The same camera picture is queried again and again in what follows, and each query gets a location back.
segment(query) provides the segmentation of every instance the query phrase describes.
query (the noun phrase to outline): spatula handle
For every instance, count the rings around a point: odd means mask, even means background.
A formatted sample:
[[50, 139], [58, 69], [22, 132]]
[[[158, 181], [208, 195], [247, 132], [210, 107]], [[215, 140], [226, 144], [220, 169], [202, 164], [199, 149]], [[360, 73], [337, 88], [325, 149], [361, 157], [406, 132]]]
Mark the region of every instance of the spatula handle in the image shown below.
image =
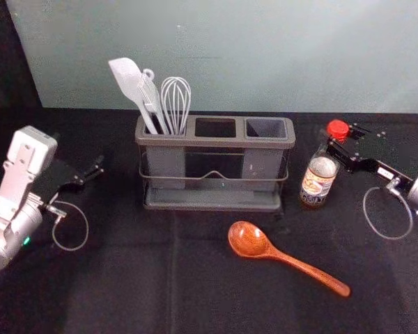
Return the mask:
[[273, 248], [270, 250], [269, 258], [274, 260], [282, 261], [287, 263], [300, 271], [310, 275], [312, 278], [322, 282], [323, 284], [327, 285], [330, 289], [335, 291], [336, 293], [340, 294], [342, 297], [350, 296], [350, 288], [346, 284], [342, 283], [340, 280], [337, 280], [333, 276], [325, 273], [324, 271], [317, 269], [316, 267], [311, 266], [305, 262], [302, 262], [294, 257], [291, 257], [288, 254]]

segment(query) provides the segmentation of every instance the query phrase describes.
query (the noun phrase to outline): utensil caddy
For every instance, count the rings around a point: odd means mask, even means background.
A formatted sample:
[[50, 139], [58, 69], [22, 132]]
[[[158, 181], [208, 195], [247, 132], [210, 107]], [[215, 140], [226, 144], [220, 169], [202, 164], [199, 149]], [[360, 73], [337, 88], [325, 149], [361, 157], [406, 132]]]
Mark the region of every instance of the utensil caddy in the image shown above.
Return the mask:
[[295, 145], [288, 118], [195, 116], [180, 136], [135, 131], [146, 209], [273, 212]]

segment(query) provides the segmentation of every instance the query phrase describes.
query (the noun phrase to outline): black table surface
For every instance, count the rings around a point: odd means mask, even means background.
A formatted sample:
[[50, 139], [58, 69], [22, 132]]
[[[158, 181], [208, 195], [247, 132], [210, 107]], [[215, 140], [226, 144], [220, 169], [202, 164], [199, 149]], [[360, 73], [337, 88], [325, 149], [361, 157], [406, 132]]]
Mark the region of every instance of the black table surface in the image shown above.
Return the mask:
[[[47, 217], [0, 271], [0, 333], [418, 333], [418, 220], [405, 239], [386, 241], [362, 213], [366, 190], [385, 183], [342, 170], [322, 209], [298, 200], [318, 131], [335, 117], [385, 130], [387, 159], [416, 178], [418, 115], [280, 116], [293, 120], [297, 137], [283, 214], [157, 212], [142, 206], [136, 112], [0, 110], [0, 181], [13, 132], [25, 125], [60, 133], [56, 157], [78, 168], [113, 152], [102, 177], [61, 196], [87, 215], [87, 245], [75, 253], [54, 246]], [[369, 202], [379, 228], [407, 228], [396, 200], [377, 192]], [[237, 220], [257, 224], [277, 248], [344, 281], [352, 295], [285, 264], [238, 257], [226, 238]], [[59, 230], [77, 241], [84, 232], [74, 221]]]

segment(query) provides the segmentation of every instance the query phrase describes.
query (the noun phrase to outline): robotic hand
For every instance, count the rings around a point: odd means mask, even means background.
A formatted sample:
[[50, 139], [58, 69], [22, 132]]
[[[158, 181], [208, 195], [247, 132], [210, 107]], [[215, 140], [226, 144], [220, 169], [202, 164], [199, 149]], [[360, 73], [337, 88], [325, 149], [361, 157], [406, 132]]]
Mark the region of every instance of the robotic hand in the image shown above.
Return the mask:
[[87, 173], [79, 173], [53, 159], [56, 149], [56, 140], [34, 127], [14, 133], [0, 186], [0, 270], [42, 223], [44, 212], [57, 215], [57, 223], [66, 217], [65, 212], [51, 205], [60, 190], [81, 188], [104, 171], [100, 166], [103, 157]]
[[[383, 145], [387, 141], [387, 134], [385, 132], [375, 134], [358, 126], [357, 123], [349, 125], [334, 120], [330, 124], [333, 122], [335, 122], [333, 131], [340, 132], [348, 140], [340, 143], [333, 136], [330, 136], [329, 131], [327, 134], [327, 152], [339, 161], [349, 173], [364, 170], [387, 180], [389, 183], [385, 187], [386, 190], [398, 197], [407, 208], [409, 207], [407, 202], [409, 202], [418, 215], [418, 178], [414, 181], [394, 167], [374, 157], [381, 158], [387, 155], [386, 145]], [[407, 196], [407, 202], [404, 200], [403, 194]]]

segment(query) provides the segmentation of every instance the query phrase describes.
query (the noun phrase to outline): wire whisk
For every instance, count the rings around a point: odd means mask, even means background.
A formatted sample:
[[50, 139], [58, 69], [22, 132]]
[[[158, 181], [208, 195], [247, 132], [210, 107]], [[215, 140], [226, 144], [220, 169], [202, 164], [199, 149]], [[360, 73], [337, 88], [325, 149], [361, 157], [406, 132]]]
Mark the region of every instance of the wire whisk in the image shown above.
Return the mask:
[[161, 105], [171, 134], [184, 134], [190, 110], [191, 91], [188, 82], [169, 77], [161, 85]]

